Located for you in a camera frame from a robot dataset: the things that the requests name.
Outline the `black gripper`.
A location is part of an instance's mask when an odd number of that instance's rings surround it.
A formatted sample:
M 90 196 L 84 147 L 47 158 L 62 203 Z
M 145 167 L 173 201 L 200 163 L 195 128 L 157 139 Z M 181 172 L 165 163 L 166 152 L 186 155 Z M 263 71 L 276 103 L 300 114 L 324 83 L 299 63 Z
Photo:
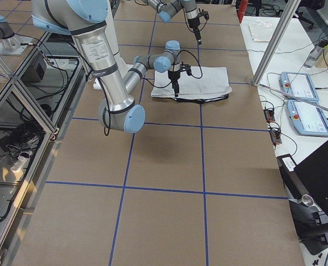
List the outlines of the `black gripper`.
M 171 66 L 168 70 L 168 78 L 172 83 L 175 97 L 179 95 L 179 84 L 178 80 L 180 79 L 181 66 Z
M 201 34 L 200 34 L 200 15 L 196 17 L 188 18 L 189 29 L 194 33 L 198 45 L 202 44 Z

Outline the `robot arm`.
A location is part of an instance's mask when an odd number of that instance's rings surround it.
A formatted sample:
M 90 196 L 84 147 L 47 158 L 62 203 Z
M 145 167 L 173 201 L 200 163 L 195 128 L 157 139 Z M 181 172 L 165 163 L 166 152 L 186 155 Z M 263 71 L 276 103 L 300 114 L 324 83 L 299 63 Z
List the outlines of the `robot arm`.
M 105 99 L 99 121 L 111 130 L 136 133 L 144 125 L 145 110 L 130 92 L 149 69 L 163 73 L 179 64 L 180 44 L 170 40 L 161 54 L 140 55 L 121 75 L 105 29 L 107 1 L 32 1 L 33 24 L 45 31 L 71 35 L 80 55 L 98 79 Z
M 155 9 L 156 13 L 159 15 L 160 19 L 164 23 L 168 23 L 171 19 L 177 15 L 180 11 L 184 12 L 186 19 L 186 26 L 189 31 L 195 35 L 195 39 L 198 45 L 202 44 L 201 40 L 201 30 L 200 29 L 200 19 L 204 17 L 205 22 L 209 20 L 209 13 L 203 9 L 198 8 L 196 1 L 157 1 L 157 0 L 143 0 L 144 5 L 151 6 Z

